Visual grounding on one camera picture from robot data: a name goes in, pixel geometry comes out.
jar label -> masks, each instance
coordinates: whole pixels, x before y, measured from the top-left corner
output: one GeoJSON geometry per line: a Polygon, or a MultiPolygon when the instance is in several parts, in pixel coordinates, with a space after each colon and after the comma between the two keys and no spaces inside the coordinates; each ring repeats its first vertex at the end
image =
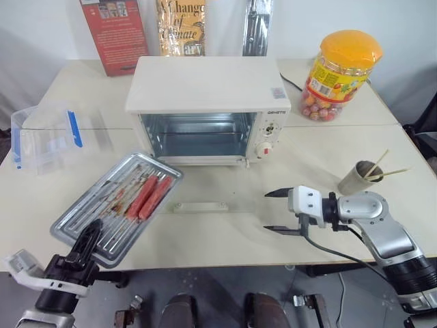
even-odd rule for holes
{"type": "Polygon", "coordinates": [[[366,76],[342,75],[315,61],[307,79],[307,88],[319,98],[333,103],[346,103],[366,81],[366,76]]]}

toaster oven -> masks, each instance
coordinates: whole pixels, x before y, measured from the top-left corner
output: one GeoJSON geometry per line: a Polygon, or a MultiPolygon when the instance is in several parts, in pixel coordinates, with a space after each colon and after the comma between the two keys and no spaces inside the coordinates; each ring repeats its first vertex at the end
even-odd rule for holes
{"type": "Polygon", "coordinates": [[[126,100],[144,150],[175,165],[258,162],[290,109],[267,57],[140,57],[126,100]]]}

candy jar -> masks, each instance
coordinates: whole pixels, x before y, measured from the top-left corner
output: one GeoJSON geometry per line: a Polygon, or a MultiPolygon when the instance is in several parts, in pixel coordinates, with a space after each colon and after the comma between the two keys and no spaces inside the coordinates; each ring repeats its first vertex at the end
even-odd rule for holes
{"type": "Polygon", "coordinates": [[[326,36],[302,91],[301,113],[310,120],[334,120],[381,56],[380,45],[364,32],[344,30],[326,36]]]}

white wall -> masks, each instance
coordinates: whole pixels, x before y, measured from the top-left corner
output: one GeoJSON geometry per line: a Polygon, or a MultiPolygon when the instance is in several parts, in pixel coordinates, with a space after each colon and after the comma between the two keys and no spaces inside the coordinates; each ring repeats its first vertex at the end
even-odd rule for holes
{"type": "MultiPolygon", "coordinates": [[[[155,0],[139,1],[157,55],[155,0]]],[[[240,55],[246,1],[206,1],[207,55],[240,55]]],[[[98,58],[79,0],[2,0],[2,8],[0,128],[7,122],[1,112],[38,103],[65,59],[98,58]]],[[[313,57],[322,38],[339,29],[361,29],[379,41],[385,54],[372,85],[401,122],[416,120],[437,91],[437,1],[274,0],[268,55],[313,57]]]]}

cup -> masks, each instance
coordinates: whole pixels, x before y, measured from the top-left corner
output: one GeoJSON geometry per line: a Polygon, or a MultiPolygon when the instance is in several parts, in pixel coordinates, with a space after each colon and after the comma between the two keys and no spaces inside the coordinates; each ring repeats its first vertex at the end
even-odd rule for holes
{"type": "MultiPolygon", "coordinates": [[[[338,190],[343,195],[352,195],[358,193],[370,186],[373,186],[380,182],[384,177],[381,176],[376,180],[368,181],[364,179],[366,173],[375,165],[371,161],[359,161],[346,175],[338,185],[338,190]]],[[[382,170],[377,166],[369,176],[375,176],[382,174],[382,170]]]]}

